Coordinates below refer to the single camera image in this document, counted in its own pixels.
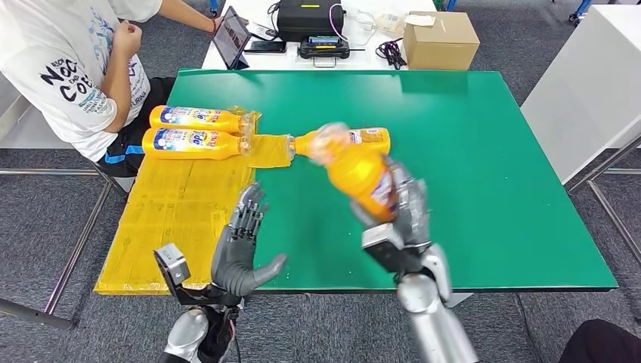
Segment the smartphone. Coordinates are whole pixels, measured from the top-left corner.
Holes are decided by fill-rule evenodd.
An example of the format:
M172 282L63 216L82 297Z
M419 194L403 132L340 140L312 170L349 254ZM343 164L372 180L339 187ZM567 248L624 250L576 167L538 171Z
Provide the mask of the smartphone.
M253 36L261 40L274 40L278 37L276 30L267 28L264 25L254 23L253 21L247 24L247 29Z
M285 42L266 42L255 41L249 44L249 48L245 49L246 53L285 53L287 50Z

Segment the cardboard box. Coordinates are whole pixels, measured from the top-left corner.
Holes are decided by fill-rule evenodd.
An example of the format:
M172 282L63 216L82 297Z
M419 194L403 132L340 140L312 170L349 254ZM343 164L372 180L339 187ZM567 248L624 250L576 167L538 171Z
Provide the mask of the cardboard box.
M467 70L480 42L466 13L412 11L431 15L433 26L405 27L403 45L411 70Z

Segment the white table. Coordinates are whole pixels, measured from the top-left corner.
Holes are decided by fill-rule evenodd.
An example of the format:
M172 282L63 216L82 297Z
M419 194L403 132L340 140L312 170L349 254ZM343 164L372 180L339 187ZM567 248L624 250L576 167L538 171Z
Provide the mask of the white table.
M276 0L228 0L226 7L231 5L236 12L249 21L264 25L271 28L271 20L267 15L267 9ZM356 9L371 13L374 17L384 13L401 14L410 11L436 11L436 7L431 0L342 0L342 4L348 13ZM276 23L277 13L274 15L274 24ZM334 68L322 68L330 70L388 70L394 69L387 64L387 60L379 58L375 54L376 48L383 42L394 40L382 32L376 32L372 39L365 46L354 45L353 43L362 43L367 39L366 32L361 30L361 25L353 20L352 17L345 18L343 35L350 39L350 48L364 48L365 51L353 51L346 60L338 60ZM321 69L314 67L312 60L302 59L298 56L297 47L299 43L287 43L287 52L285 54L245 54L247 63L251 70L313 70ZM218 50L209 44L209 50L203 62L203 69L208 70L225 70Z
M641 6L594 5L521 106L561 183L641 133Z

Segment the robotic arm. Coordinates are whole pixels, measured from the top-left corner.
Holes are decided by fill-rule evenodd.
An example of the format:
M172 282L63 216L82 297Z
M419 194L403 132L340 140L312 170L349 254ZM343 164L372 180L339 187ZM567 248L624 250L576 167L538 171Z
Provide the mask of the robotic arm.
M393 160L387 160L398 195L394 222L380 224L357 204L351 207L365 224L362 248L383 268L395 274L397 295L410 316L427 363L476 363L462 325L444 304L452 295L447 262L441 248L429 239L426 188L421 180ZM187 261L173 245L154 256L174 297L193 306L174 324L161 362L224 362L234 342L234 325L242 296L277 276L286 255L276 256L258 270L253 268L256 237L267 209L259 208L258 184L243 192L216 245L212 284L202 290L182 286L190 277Z
M190 272L187 260L174 244L153 252L169 292L181 305L190 306L174 323L161 363L225 362L235 342L242 296L280 274L287 260L284 254L274 257L265 267L253 267L256 237L268 206L259 207L262 196L258 183L240 196L216 244L212 283L203 289L183 287Z
M385 270L395 273L397 295L410 316L414 333L428 363L475 363L478 358L456 315L444 304L452 295L443 250L429 239L425 184L399 163L387 160L398 195L398 217L377 225L352 203L368 227L362 248Z

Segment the black pants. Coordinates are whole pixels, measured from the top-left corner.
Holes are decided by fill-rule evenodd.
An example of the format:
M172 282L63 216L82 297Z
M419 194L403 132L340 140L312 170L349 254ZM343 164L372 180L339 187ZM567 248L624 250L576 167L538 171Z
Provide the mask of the black pants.
M107 153L98 164L103 172L111 176L128 178L138 174L144 158L142 137L150 128L149 113L155 106L167 104L176 78L152 78L151 89L144 100L141 112L132 123L118 131L118 137L109 145Z
M585 321L572 334L559 363L640 363L641 340L603 320Z

